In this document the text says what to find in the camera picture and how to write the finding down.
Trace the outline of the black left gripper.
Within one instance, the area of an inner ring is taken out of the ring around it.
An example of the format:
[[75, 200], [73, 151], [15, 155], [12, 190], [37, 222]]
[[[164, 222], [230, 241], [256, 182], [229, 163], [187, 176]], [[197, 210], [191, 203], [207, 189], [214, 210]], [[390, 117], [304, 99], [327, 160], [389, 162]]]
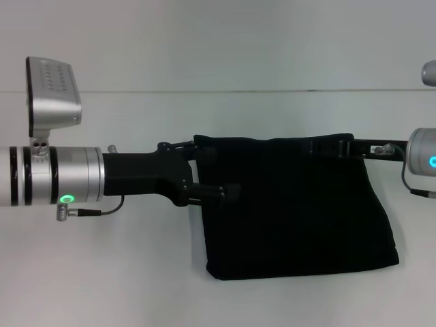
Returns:
[[193, 184], [188, 161], [214, 162], [216, 158], [214, 148], [198, 146], [193, 140], [161, 143], [153, 153], [105, 153], [104, 195], [157, 194], [178, 207], [237, 202], [241, 192], [239, 184]]

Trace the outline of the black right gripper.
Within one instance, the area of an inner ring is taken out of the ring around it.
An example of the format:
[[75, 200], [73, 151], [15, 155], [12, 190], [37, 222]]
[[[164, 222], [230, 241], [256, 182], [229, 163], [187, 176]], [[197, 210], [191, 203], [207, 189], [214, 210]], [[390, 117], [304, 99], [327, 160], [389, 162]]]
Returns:
[[352, 134], [333, 134], [305, 138], [302, 141], [302, 151], [312, 157], [350, 158], [384, 161], [403, 161], [403, 156], [396, 149], [399, 147], [405, 153], [407, 141], [404, 140], [363, 140], [354, 139]]

